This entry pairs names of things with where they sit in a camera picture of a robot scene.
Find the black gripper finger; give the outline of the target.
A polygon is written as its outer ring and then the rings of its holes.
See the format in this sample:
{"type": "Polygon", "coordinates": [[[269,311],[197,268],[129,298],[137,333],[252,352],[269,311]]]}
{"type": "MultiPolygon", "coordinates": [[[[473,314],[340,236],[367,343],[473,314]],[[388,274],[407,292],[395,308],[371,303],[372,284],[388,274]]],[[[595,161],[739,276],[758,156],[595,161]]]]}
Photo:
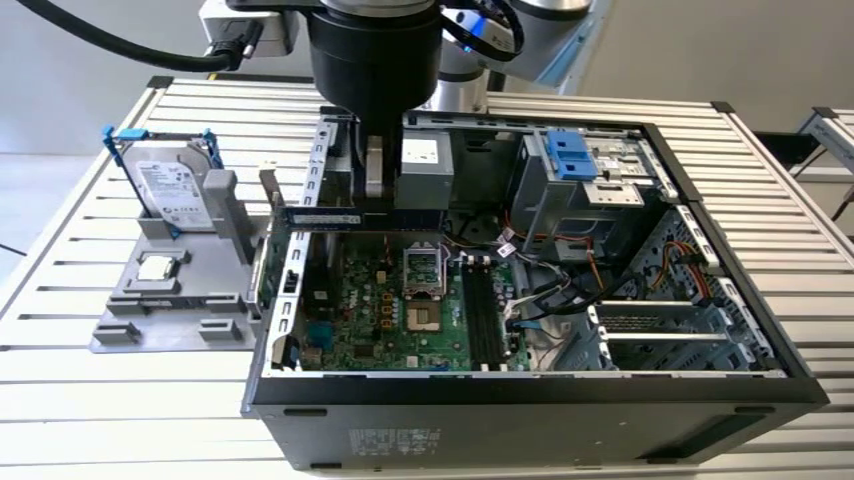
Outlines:
{"type": "Polygon", "coordinates": [[[368,212],[393,208],[400,173],[400,123],[369,132],[356,126],[356,205],[368,212]]]}

